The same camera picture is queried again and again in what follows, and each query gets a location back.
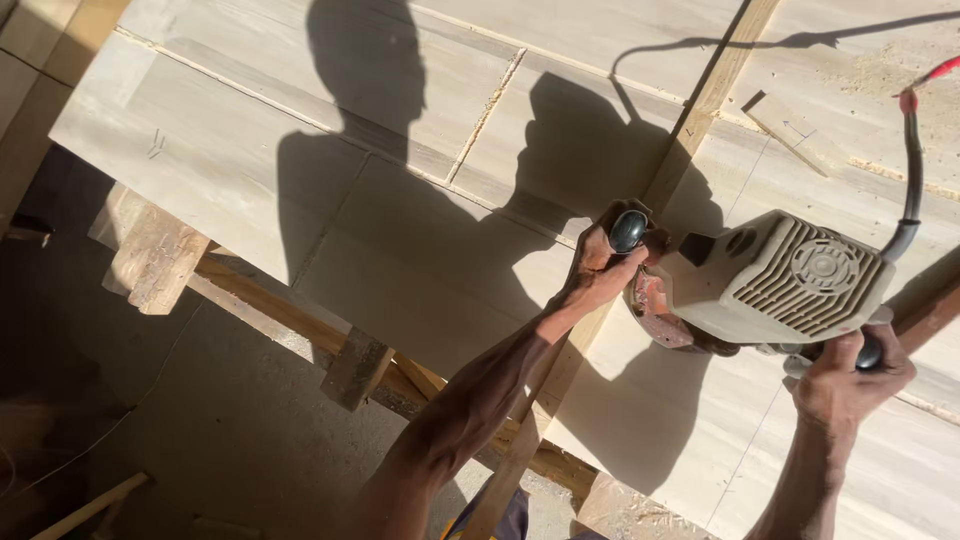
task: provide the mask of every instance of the concrete floor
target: concrete floor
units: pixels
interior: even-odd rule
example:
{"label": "concrete floor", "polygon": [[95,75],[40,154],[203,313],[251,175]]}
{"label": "concrete floor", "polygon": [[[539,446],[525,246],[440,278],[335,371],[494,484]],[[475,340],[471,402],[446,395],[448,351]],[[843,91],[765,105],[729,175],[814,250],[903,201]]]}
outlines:
{"label": "concrete floor", "polygon": [[[406,422],[378,404],[346,413],[320,392],[322,369],[189,289],[173,313],[153,317],[107,292],[100,281],[113,252],[86,230],[111,185],[54,148],[21,211],[46,218],[56,235],[45,249],[0,244],[8,313],[29,308],[44,318],[43,335],[99,364],[124,406],[156,381],[116,431],[71,465],[85,468],[88,495],[140,470],[156,481],[129,497],[119,538],[186,537],[196,516],[266,538],[328,536]],[[473,461],[464,468],[434,502],[427,538],[490,473]],[[569,492],[529,472],[522,485],[531,492],[529,537],[567,538]]]}

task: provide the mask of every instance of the black knob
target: black knob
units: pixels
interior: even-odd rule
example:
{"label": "black knob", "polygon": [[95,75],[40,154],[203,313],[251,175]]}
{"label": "black knob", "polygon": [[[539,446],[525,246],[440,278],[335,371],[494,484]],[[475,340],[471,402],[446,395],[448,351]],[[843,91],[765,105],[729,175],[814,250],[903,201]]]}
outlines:
{"label": "black knob", "polygon": [[610,247],[618,254],[628,254],[636,247],[647,230],[647,216],[639,210],[620,214],[610,229]]}
{"label": "black knob", "polygon": [[867,371],[876,368],[883,360],[883,346],[868,333],[863,333],[863,349],[856,356],[856,369]]}

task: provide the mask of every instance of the forearm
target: forearm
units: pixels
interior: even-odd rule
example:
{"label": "forearm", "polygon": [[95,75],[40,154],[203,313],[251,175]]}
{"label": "forearm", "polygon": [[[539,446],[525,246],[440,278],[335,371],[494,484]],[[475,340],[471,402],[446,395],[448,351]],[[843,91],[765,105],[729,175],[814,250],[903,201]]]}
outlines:
{"label": "forearm", "polygon": [[777,489],[747,538],[832,538],[854,438],[855,430],[827,435],[823,427],[801,416]]}
{"label": "forearm", "polygon": [[487,444],[523,395],[528,375],[550,356],[582,317],[551,305],[464,366],[403,431],[384,464],[420,467],[424,482],[439,489]]}

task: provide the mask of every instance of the person's arm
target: person's arm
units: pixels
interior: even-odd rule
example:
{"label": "person's arm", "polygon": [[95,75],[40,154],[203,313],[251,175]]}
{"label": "person's arm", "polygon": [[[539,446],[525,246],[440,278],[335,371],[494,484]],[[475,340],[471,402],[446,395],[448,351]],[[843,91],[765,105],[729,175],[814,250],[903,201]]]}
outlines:
{"label": "person's arm", "polygon": [[854,368],[863,346],[855,331],[831,339],[794,387],[797,431],[773,498],[748,540],[827,540],[857,427],[917,373],[890,325],[864,327],[883,345],[875,370]]}
{"label": "person's arm", "polygon": [[543,313],[464,366],[400,434],[354,501],[342,537],[421,540],[434,495],[491,440],[530,371],[648,258],[643,245],[627,256],[610,247],[607,231],[626,209],[642,206],[614,201],[581,234],[566,284]]}

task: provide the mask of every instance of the planer motor housing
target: planer motor housing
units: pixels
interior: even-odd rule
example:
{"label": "planer motor housing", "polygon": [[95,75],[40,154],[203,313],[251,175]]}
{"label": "planer motor housing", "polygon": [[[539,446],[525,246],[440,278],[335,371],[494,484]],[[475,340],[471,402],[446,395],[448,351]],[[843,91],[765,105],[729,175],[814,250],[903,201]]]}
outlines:
{"label": "planer motor housing", "polygon": [[772,210],[690,233],[658,266],[670,311],[730,343],[813,343],[864,325],[895,266],[880,251]]}

